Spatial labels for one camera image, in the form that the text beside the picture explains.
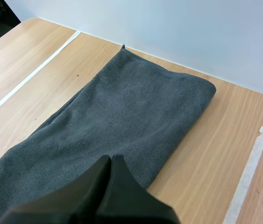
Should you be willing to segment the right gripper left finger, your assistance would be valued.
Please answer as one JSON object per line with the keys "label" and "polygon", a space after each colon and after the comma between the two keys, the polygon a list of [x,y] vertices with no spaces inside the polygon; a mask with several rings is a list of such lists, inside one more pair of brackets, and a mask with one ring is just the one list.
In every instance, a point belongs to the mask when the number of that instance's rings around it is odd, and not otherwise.
{"label": "right gripper left finger", "polygon": [[80,177],[60,189],[11,207],[0,224],[80,224],[94,217],[106,191],[111,159],[100,157]]}

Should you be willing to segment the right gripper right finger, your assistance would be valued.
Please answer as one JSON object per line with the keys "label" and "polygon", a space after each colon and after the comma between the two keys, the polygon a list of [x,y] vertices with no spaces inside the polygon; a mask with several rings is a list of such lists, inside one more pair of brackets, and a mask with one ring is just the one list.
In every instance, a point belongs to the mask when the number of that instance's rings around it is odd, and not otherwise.
{"label": "right gripper right finger", "polygon": [[95,223],[179,224],[180,220],[172,207],[141,187],[127,168],[123,155],[115,155]]}

